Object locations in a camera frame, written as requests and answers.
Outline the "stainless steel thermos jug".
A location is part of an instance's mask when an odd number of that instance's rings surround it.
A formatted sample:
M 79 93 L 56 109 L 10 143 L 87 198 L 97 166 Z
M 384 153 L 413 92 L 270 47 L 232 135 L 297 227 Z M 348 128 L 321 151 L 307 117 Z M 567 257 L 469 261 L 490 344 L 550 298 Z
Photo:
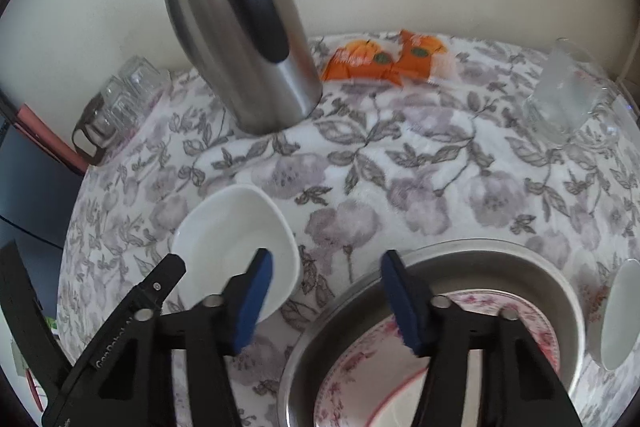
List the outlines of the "stainless steel thermos jug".
M 294 0 L 165 0 L 180 46 L 238 127 L 254 135 L 299 124 L 322 82 Z

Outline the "glass cups in holder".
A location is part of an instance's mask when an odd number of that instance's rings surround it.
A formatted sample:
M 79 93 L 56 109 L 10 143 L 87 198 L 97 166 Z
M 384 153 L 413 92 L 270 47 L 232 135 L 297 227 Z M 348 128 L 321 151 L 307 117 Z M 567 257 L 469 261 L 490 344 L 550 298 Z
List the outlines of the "glass cups in holder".
M 89 165 L 99 165 L 113 146 L 134 135 L 169 83 L 167 69 L 130 57 L 82 111 L 72 132 L 76 153 Z

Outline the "left orange snack packet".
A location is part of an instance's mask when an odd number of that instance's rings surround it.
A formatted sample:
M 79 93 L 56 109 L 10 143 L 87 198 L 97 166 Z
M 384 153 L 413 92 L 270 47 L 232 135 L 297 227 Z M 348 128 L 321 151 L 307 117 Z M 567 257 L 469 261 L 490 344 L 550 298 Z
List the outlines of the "left orange snack packet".
M 352 40 L 340 46 L 321 74 L 322 81 L 381 80 L 402 86 L 394 58 L 372 40 Z

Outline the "strawberry pattern ceramic bowl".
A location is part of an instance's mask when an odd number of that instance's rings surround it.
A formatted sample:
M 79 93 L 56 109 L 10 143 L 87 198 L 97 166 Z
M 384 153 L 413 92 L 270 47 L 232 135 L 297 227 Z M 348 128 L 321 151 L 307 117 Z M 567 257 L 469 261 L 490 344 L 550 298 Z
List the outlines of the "strawberry pattern ceramic bowl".
M 627 259 L 598 290 L 588 315 L 587 346 L 597 365 L 618 369 L 639 338 L 639 261 Z

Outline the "clear glass pitcher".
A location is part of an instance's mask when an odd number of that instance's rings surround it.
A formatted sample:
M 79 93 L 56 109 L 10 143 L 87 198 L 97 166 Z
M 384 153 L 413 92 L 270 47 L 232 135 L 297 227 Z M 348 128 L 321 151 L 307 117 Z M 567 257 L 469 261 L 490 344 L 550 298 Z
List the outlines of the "clear glass pitcher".
M 605 150 L 620 139 L 620 120 L 613 109 L 616 96 L 617 89 L 594 57 L 559 38 L 523 103 L 523 117 L 544 141 Z

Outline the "right orange snack packet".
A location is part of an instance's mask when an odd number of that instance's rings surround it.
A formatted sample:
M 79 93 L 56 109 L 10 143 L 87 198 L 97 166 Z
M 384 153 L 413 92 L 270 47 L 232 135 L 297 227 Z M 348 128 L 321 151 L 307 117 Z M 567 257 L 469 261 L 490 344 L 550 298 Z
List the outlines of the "right orange snack packet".
M 401 86 L 404 80 L 457 78 L 454 54 L 439 38 L 401 29 L 399 44 L 399 55 L 390 69 L 391 83 Z

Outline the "orange snack packet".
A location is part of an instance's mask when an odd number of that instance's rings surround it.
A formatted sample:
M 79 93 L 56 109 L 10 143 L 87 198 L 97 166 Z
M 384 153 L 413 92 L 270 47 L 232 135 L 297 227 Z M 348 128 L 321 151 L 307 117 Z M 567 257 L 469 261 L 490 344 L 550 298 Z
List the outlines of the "orange snack packet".
M 404 80 L 457 78 L 454 54 L 439 38 L 401 29 L 399 44 L 399 55 L 390 69 L 391 83 L 401 86 Z
M 381 80 L 402 86 L 394 58 L 372 40 L 352 40 L 340 46 L 321 74 L 322 81 Z

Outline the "round stainless steel plate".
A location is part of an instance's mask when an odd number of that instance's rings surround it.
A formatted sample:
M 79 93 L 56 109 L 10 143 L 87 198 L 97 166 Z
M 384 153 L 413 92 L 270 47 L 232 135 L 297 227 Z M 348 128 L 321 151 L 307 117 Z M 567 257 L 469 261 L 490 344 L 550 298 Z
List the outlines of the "round stainless steel plate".
M 560 380 L 576 393 L 586 347 L 585 320 L 570 282 L 530 249 L 500 239 L 457 239 L 401 255 L 408 271 L 436 294 L 461 289 L 507 291 L 550 320 L 560 342 Z M 380 264 L 335 298 L 300 335 L 283 369 L 277 412 L 281 426 L 311 426 L 314 401 L 329 369 L 370 327 L 390 315 Z

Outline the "floral tablecloth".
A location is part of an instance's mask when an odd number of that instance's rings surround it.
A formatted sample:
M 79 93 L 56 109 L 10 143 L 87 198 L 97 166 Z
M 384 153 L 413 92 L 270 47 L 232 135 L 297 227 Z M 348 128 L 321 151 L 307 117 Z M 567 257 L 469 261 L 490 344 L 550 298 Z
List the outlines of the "floral tablecloth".
M 242 421 L 278 421 L 294 343 L 388 248 L 495 237 L 570 280 L 584 308 L 639 254 L 639 151 L 537 140 L 521 116 L 544 64 L 537 51 L 448 37 L 427 82 L 332 81 L 296 127 L 254 138 L 193 70 L 172 77 L 137 134 L 88 170 L 58 284 L 58 335 L 76 360 L 130 288 L 169 251 L 186 215 L 254 184 L 285 215 L 302 283 L 231 363 Z

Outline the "pink floral round plate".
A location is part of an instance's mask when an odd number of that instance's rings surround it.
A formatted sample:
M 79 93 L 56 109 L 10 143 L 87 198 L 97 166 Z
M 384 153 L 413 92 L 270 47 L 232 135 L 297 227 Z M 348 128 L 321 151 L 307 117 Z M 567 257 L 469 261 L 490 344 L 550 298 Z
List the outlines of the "pink floral round plate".
M 496 315 L 518 312 L 552 367 L 561 366 L 560 345 L 547 317 L 522 297 L 495 289 L 450 291 L 466 311 Z M 314 403 L 316 426 L 409 426 L 422 391 L 427 358 L 419 359 L 402 340 L 393 315 L 361 335 L 338 358 Z

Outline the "plain white ceramic bowl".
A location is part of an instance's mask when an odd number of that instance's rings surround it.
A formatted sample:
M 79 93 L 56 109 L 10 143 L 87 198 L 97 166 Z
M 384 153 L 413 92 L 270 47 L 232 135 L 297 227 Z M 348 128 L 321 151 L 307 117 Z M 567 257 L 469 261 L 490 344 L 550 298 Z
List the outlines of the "plain white ceramic bowl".
M 265 321 L 288 300 L 302 278 L 302 262 L 285 217 L 260 188 L 232 185 L 206 197 L 179 225 L 171 251 L 186 274 L 169 295 L 190 308 L 219 294 L 231 277 L 246 271 L 257 249 L 273 257 L 273 273 L 259 320 Z

